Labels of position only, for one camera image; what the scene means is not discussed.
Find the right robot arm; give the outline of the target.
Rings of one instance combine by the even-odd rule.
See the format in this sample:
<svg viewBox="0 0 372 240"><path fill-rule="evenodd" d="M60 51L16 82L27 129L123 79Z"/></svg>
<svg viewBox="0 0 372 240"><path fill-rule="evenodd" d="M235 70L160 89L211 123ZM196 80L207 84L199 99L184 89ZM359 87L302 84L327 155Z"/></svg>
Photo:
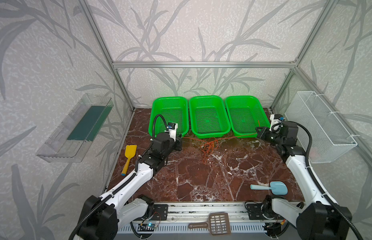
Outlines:
<svg viewBox="0 0 372 240"><path fill-rule="evenodd" d="M302 240L344 240L349 231L357 239L363 237L352 223L352 214L341 207L326 191L311 167L309 155L313 143L311 133L303 125L284 121L273 128L257 127L260 140L276 147L288 169L293 173L306 206L292 206L281 198L271 200L271 210L293 225Z"/></svg>

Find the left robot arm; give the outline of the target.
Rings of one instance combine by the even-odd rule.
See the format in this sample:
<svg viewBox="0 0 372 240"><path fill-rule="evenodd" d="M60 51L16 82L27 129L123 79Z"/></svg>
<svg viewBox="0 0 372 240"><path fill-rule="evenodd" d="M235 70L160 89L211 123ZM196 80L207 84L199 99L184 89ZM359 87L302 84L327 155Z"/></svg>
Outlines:
<svg viewBox="0 0 372 240"><path fill-rule="evenodd" d="M113 240L117 232L133 220L146 215L151 200L144 197L128 200L166 164L169 155L182 150L178 124L165 122L163 133L153 134L149 148L140 156L135 169L111 190L99 197L89 197L82 208L71 240Z"/></svg>

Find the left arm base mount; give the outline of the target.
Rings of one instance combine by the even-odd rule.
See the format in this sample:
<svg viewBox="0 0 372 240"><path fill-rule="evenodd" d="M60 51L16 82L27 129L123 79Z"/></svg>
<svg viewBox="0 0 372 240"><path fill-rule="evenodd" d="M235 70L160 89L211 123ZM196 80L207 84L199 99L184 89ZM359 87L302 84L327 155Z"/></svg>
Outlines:
<svg viewBox="0 0 372 240"><path fill-rule="evenodd" d="M139 217L138 220L167 220L168 204L158 204L153 199L144 195L140 195L138 198L144 200L148 204L145 214Z"/></svg>

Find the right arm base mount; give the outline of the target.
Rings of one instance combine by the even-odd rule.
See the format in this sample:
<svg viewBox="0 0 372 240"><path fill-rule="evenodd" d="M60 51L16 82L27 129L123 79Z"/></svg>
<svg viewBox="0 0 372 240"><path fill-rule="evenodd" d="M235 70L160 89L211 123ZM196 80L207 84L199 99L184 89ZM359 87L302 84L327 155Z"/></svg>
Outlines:
<svg viewBox="0 0 372 240"><path fill-rule="evenodd" d="M262 203L247 201L244 207L248 213L249 220L275 220L274 216L265 215Z"/></svg>

